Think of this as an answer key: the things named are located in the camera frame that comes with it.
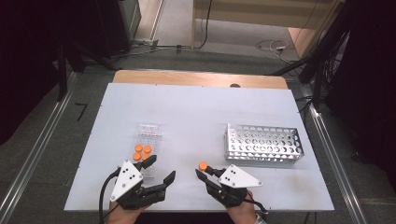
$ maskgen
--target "wooden edge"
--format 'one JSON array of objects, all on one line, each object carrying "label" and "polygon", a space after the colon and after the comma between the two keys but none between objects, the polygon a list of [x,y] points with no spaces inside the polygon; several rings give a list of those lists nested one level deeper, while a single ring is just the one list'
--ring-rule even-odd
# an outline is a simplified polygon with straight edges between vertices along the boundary
[{"label": "wooden edge", "polygon": [[230,87],[237,84],[242,88],[288,89],[283,77],[160,70],[120,70],[114,76],[113,83],[213,87]]}]

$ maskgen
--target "white table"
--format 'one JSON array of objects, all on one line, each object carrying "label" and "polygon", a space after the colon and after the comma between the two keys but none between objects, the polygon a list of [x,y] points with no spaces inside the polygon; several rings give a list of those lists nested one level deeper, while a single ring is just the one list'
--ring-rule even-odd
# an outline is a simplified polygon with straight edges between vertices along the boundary
[{"label": "white table", "polygon": [[[263,182],[251,189],[256,201],[272,211],[333,210],[298,108],[289,90],[109,84],[92,134],[64,210],[95,211],[100,189],[110,173],[130,159],[139,123],[162,125],[156,178],[162,183],[176,170],[175,182],[164,202],[148,210],[157,212],[224,211],[206,192],[196,174],[200,161],[215,168],[228,167],[223,135],[227,123],[297,128],[304,157],[288,168],[241,167]],[[104,208],[113,189],[106,189]]]}]

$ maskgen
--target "black cable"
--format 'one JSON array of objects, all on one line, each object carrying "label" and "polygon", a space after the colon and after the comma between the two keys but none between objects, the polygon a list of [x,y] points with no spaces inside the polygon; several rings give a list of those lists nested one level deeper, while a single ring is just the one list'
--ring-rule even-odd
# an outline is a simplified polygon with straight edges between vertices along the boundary
[{"label": "black cable", "polygon": [[191,49],[190,46],[185,46],[185,45],[156,45],[153,46],[154,48],[180,48],[180,49]]},{"label": "black cable", "polygon": [[113,172],[111,175],[108,176],[106,179],[105,183],[102,186],[102,189],[100,191],[100,197],[99,197],[99,224],[104,224],[105,223],[105,217],[103,216],[103,198],[105,196],[105,190],[108,182],[116,177],[119,176],[121,168],[117,168],[115,172]]},{"label": "black cable", "polygon": [[336,62],[340,62],[336,59],[341,46],[346,42],[349,37],[349,31],[345,31],[341,38],[335,43],[334,47],[330,50],[327,60],[324,63],[324,69],[320,76],[322,76],[322,86],[325,90],[330,91],[332,89],[332,78],[334,77],[334,69],[336,68]]},{"label": "black cable", "polygon": [[295,101],[308,100],[308,99],[310,100],[310,99],[312,99],[312,98],[314,98],[314,96],[310,95],[310,96],[305,96],[305,97],[297,98],[297,99],[295,99]]},{"label": "black cable", "polygon": [[195,48],[195,49],[201,49],[201,48],[205,45],[205,43],[206,43],[206,40],[207,40],[207,25],[209,24],[209,15],[210,15],[210,9],[211,9],[211,8],[212,8],[212,0],[210,0],[209,9],[207,10],[204,43],[203,43],[200,47]]},{"label": "black cable", "polygon": [[301,31],[305,28],[305,26],[311,21],[311,18],[312,18],[312,15],[314,14],[315,8],[317,8],[318,1],[319,1],[319,0],[317,0],[317,1],[315,2],[314,8],[312,8],[312,10],[311,10],[311,14],[309,15],[308,21],[306,21],[306,23],[305,23],[305,25],[303,26],[303,28],[301,28],[301,30],[298,32],[297,37],[296,37],[296,39],[294,40],[295,43],[297,43],[297,39],[298,39],[298,37],[300,36],[300,32],[301,32]]},{"label": "black cable", "polygon": [[[296,71],[297,68],[300,68],[300,69],[302,69],[302,70],[303,70],[303,68],[300,66],[300,67],[296,67],[296,68],[293,69],[293,71],[294,71],[294,73],[296,74],[296,76],[299,76],[301,72],[298,73],[298,72]],[[291,77],[296,77],[295,75],[292,75],[290,72],[288,72],[288,74],[289,74],[289,76],[291,76]]]},{"label": "black cable", "polygon": [[204,26],[203,26],[203,19],[204,17],[204,0],[201,1],[201,24],[200,24],[200,28],[201,28],[201,34],[204,33]]},{"label": "black cable", "polygon": [[262,206],[261,203],[254,201],[254,200],[253,200],[253,197],[251,196],[251,194],[250,194],[249,192],[247,192],[247,194],[250,196],[251,200],[249,200],[249,199],[243,199],[243,201],[244,201],[245,203],[253,203],[253,204],[256,204],[257,206],[260,207],[260,210],[262,211],[262,213],[265,214],[265,215],[267,215],[267,214],[268,214],[267,209],[265,209],[264,206]]},{"label": "black cable", "polygon": [[309,215],[311,215],[311,213],[306,213],[305,218],[304,218],[304,224],[308,223],[308,219],[309,219]]},{"label": "black cable", "polygon": [[306,103],[305,103],[305,105],[303,106],[303,108],[301,108],[299,111],[298,111],[298,113],[301,113],[301,112],[303,112],[303,125],[305,126],[305,124],[306,124],[306,115],[307,115],[307,111],[308,111],[308,109],[309,109],[309,106],[311,106],[311,104],[313,103],[313,97],[312,96],[306,96],[306,99],[309,99]]},{"label": "black cable", "polygon": [[115,207],[113,207],[113,209],[111,209],[111,211],[109,211],[108,213],[106,213],[106,214],[103,216],[103,219],[105,219],[105,217],[107,217],[108,215],[110,215],[110,213],[112,213],[114,210],[116,210],[116,208],[118,208],[119,206],[120,206],[120,204],[117,203],[117,205],[116,205]]}]

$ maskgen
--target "metal rail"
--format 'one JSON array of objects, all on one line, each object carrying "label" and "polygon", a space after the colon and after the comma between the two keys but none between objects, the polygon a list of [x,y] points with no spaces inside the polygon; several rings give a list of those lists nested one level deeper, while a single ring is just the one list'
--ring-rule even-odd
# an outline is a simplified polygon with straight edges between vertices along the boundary
[{"label": "metal rail", "polygon": [[149,35],[149,39],[153,40],[155,38],[155,34],[157,33],[158,23],[160,22],[160,17],[163,14],[163,6],[165,4],[165,0],[161,0],[160,6],[158,7],[157,15],[155,16],[155,21],[151,29],[151,33]]},{"label": "metal rail", "polygon": [[[302,85],[302,91],[304,96],[311,96],[312,91],[309,88],[309,85]],[[329,158],[330,165],[332,166],[332,171],[334,172],[335,178],[338,182],[338,186],[340,187],[341,193],[343,194],[344,200],[346,202],[346,207],[349,210],[349,214],[352,217],[352,220],[355,224],[366,224],[367,219],[361,209],[361,204],[359,202],[358,197],[355,194],[355,190],[353,189],[349,178],[347,177],[347,172],[344,169],[343,164],[338,158],[337,151],[332,144],[332,139],[327,132],[326,125],[322,116],[317,113],[316,109],[311,105],[309,106],[309,110],[314,120],[314,123],[317,127],[318,134],[320,136],[320,140],[324,146],[327,157]]]},{"label": "metal rail", "polygon": [[10,185],[6,196],[1,202],[0,223],[8,223],[8,220],[11,218],[15,206],[17,205],[20,197],[22,196],[30,177],[35,171],[35,168],[47,147],[47,143],[49,142],[50,137],[52,136],[52,133],[54,132],[58,121],[67,106],[67,103],[74,91],[77,80],[77,73],[72,73],[68,80],[69,92],[66,94],[61,102],[58,102],[56,104],[56,106],[52,110],[52,113],[49,116],[49,119],[47,120],[44,129],[41,131],[41,134],[38,136],[29,156],[27,157],[22,168]]}]

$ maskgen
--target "orange cap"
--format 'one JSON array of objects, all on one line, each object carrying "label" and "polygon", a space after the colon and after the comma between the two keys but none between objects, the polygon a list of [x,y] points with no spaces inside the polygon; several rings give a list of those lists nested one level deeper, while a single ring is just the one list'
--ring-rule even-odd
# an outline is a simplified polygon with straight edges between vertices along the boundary
[{"label": "orange cap", "polygon": [[205,171],[207,168],[207,163],[205,161],[201,161],[198,166],[200,171]]},{"label": "orange cap", "polygon": [[145,161],[149,157],[149,153],[145,153],[142,156],[142,160]]},{"label": "orange cap", "polygon": [[140,153],[136,152],[133,155],[134,161],[140,161],[140,159],[142,159],[142,157],[140,156]]},{"label": "orange cap", "polygon": [[143,150],[145,151],[145,153],[149,154],[151,152],[151,146],[147,145],[147,146],[144,147]]},{"label": "orange cap", "polygon": [[142,145],[137,144],[136,146],[134,146],[134,150],[135,150],[136,152],[141,152],[141,151],[143,150],[143,147],[142,147]]}]

